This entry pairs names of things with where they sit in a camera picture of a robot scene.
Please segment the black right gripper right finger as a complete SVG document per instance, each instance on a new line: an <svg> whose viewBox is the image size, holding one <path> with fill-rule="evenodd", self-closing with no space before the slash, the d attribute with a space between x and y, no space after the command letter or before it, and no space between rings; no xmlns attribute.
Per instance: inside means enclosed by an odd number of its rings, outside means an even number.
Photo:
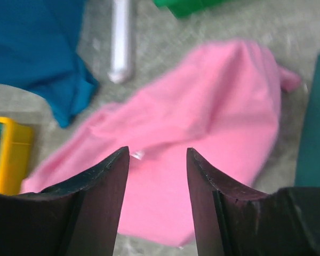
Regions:
<svg viewBox="0 0 320 256"><path fill-rule="evenodd" d="M187 179L199 255L320 255L320 188L265 194L192 148Z"/></svg>

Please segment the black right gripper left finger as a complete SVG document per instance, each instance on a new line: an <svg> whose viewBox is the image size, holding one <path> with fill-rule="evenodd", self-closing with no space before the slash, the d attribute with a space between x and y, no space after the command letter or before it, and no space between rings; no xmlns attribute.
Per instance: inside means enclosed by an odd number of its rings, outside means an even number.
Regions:
<svg viewBox="0 0 320 256"><path fill-rule="evenodd" d="M112 255L129 162L122 147L38 193L0 194L0 255Z"/></svg>

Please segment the pink t shirt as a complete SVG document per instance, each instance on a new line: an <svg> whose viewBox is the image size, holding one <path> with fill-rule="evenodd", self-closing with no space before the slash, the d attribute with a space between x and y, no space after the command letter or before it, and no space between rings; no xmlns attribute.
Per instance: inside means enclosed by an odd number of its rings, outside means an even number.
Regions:
<svg viewBox="0 0 320 256"><path fill-rule="evenodd" d="M127 102L106 104L92 114L21 190L39 192L128 146L119 233L183 246L194 238L187 149L251 185L277 139L281 92L300 83L255 42L203 44Z"/></svg>

